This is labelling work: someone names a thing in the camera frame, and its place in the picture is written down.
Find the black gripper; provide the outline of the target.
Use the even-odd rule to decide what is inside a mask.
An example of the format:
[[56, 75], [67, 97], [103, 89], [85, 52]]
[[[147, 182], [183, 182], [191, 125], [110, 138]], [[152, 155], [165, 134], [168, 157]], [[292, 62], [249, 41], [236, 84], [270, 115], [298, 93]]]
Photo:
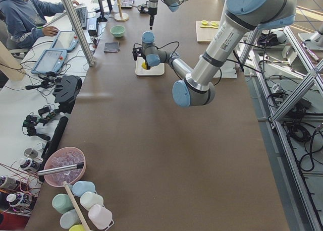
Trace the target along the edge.
[[144, 60], [146, 60], [146, 55], [144, 54], [144, 50], [143, 50], [143, 47], [142, 46], [139, 46], [139, 47], [133, 46], [133, 48], [132, 48], [132, 55], [133, 55], [134, 61], [137, 61], [139, 57], [141, 57]]
[[154, 24], [154, 15], [150, 15], [150, 19], [149, 19], [150, 30], [153, 29], [153, 24]]

